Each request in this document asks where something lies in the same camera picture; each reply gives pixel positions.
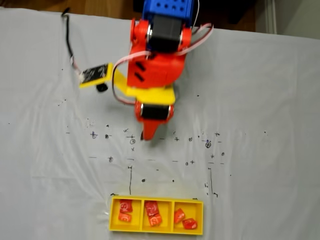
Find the drawn line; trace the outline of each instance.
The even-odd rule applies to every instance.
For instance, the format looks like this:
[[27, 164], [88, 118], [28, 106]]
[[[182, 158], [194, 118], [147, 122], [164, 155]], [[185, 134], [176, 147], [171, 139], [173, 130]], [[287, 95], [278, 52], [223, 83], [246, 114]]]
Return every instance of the drawn line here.
[[132, 180], [132, 166], [128, 166], [128, 169], [130, 169], [130, 185], [129, 185], [129, 192], [130, 192], [130, 195], [131, 195], [131, 180]]
[[214, 194], [214, 191], [212, 189], [212, 173], [211, 173], [211, 168], [208, 168], [210, 170], [210, 181], [211, 181], [211, 193]]

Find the yellow plate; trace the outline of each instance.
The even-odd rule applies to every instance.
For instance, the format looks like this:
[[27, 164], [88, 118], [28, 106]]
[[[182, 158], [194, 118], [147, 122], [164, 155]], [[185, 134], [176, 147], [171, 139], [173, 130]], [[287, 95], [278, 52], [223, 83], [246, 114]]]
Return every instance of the yellow plate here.
[[[132, 200], [131, 222], [124, 222], [118, 219], [120, 212], [120, 200]], [[150, 226], [145, 201], [157, 201], [159, 214], [162, 223], [159, 226]], [[184, 229], [182, 222], [174, 223], [174, 213], [177, 209], [182, 209], [185, 219], [193, 218], [197, 221], [196, 229]], [[113, 196], [111, 202], [109, 230], [121, 232], [159, 233], [159, 234], [203, 234], [203, 211], [202, 201], [193, 199], [143, 197], [143, 196]]]

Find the white wall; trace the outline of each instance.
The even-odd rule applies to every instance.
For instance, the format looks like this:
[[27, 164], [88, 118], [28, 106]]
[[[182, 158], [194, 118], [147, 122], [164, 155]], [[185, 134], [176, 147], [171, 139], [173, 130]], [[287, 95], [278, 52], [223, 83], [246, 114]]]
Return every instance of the white wall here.
[[320, 39], [320, 0], [275, 0], [278, 34]]
[[258, 0], [256, 31], [320, 39], [320, 0]]

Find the white tablecloth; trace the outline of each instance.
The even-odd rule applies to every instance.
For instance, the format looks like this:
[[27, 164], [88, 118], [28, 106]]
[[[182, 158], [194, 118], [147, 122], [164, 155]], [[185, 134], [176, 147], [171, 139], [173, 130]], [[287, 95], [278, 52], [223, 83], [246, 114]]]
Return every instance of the white tablecloth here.
[[[83, 70], [128, 54], [129, 34], [70, 18]], [[140, 141], [131, 107], [78, 88], [59, 14], [0, 9], [0, 239], [320, 239], [319, 78], [319, 40], [216, 29]], [[202, 200], [203, 236], [109, 232], [110, 194], [130, 191]]]

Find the yellow bracket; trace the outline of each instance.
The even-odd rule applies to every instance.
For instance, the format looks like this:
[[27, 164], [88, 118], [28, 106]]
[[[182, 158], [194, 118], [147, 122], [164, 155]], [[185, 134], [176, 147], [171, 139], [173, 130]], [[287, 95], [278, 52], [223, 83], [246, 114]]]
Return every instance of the yellow bracket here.
[[[113, 64], [107, 66], [105, 77], [87, 83], [81, 83], [80, 88], [110, 82], [112, 79]], [[176, 101], [173, 85], [152, 88], [137, 88], [127, 85], [127, 78], [117, 69], [114, 73], [114, 85], [127, 97], [136, 98], [144, 104], [173, 105]]]

